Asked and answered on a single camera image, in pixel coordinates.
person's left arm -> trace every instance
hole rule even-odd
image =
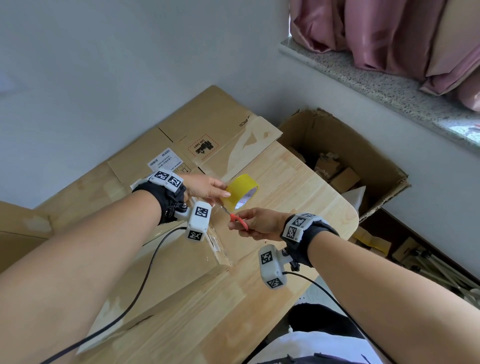
[[[223,182],[209,176],[180,176],[187,199],[229,195]],[[36,364],[84,338],[160,218],[157,199],[136,191],[55,235],[0,274],[2,362]]]

person's right arm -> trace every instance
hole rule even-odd
[[[241,236],[280,240],[291,214],[239,213]],[[480,311],[444,287],[327,231],[308,258],[340,304],[397,363],[480,363]]]

red scissors handle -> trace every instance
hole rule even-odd
[[[248,231],[248,225],[245,221],[243,221],[241,217],[238,217],[237,215],[234,215],[234,214],[230,214],[230,222],[233,222],[233,221],[238,221],[245,228],[245,230]]]

black cable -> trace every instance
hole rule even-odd
[[[310,283],[313,283],[315,286],[317,286],[318,288],[320,288],[323,292],[325,292],[325,294],[330,297],[330,299],[335,302],[335,304],[340,308],[340,310],[343,311],[343,313],[350,319],[350,321],[356,326],[356,328],[362,333],[363,336],[366,337],[366,339],[368,341],[370,341],[373,345],[375,345],[375,347],[383,354],[383,356],[389,360],[392,364],[396,364],[396,362],[390,357],[390,355],[388,355],[385,350],[383,350],[375,341],[373,341],[373,339],[368,336],[368,334],[363,331],[363,329],[357,324],[357,322],[353,319],[352,316],[350,316],[350,314],[342,307],[341,304],[338,303],[338,301],[330,294],[328,293],[328,291],[323,288],[320,284],[318,284],[317,282],[315,282],[314,280],[311,280],[310,278],[307,278],[306,276],[303,276],[301,274],[298,274],[298,273],[294,273],[294,272],[282,272],[283,275],[285,274],[291,274],[291,275],[294,275],[294,276],[298,276],[298,277],[302,277],[302,278],[305,278],[308,282]]]
[[[64,356],[66,353],[68,352],[71,352],[72,350],[78,348],[79,346],[85,344],[87,341],[93,339],[94,337],[100,335],[102,332],[105,332],[107,331],[109,328],[111,328],[113,325],[115,325],[117,322],[119,322],[121,319],[123,319],[125,317],[125,315],[132,309],[133,305],[137,302],[138,300],[138,297],[140,297],[140,294],[142,293],[143,289],[144,289],[144,286],[145,286],[145,283],[147,282],[147,278],[148,278],[148,275],[150,274],[150,269],[152,268],[152,264],[153,264],[153,260],[155,259],[155,256],[158,252],[158,249],[160,248],[160,246],[162,245],[162,243],[165,241],[165,239],[171,234],[173,233],[174,231],[177,231],[177,230],[186,230],[187,228],[182,226],[180,228],[176,228],[176,229],[173,229],[172,231],[169,231],[168,234],[162,239],[162,241],[160,242],[160,244],[156,247],[154,253],[153,253],[153,256],[152,256],[152,259],[150,260],[150,264],[148,265],[148,269],[147,269],[147,273],[145,274],[145,278],[144,278],[144,281],[142,282],[142,285],[140,286],[140,289],[138,290],[137,292],[137,295],[135,296],[135,298],[133,299],[132,303],[130,304],[130,306],[127,307],[127,309],[125,311],[123,311],[123,313],[118,316],[115,320],[113,320],[112,322],[110,322],[108,325],[102,327],[100,330],[94,332],[93,334],[91,335],[88,335],[85,339],[82,339],[80,341],[77,341],[75,344],[73,345],[70,345],[68,348],[65,348],[63,349],[62,351],[56,353],[55,355],[52,355],[51,357],[49,357],[48,359],[42,361],[40,364],[49,364],[59,358],[61,358],[62,356]]]

person's left hand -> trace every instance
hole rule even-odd
[[[190,197],[200,197],[212,206],[222,204],[221,197],[229,197],[230,192],[225,191],[227,185],[221,180],[199,173],[182,173],[183,185],[187,187],[185,202]]]

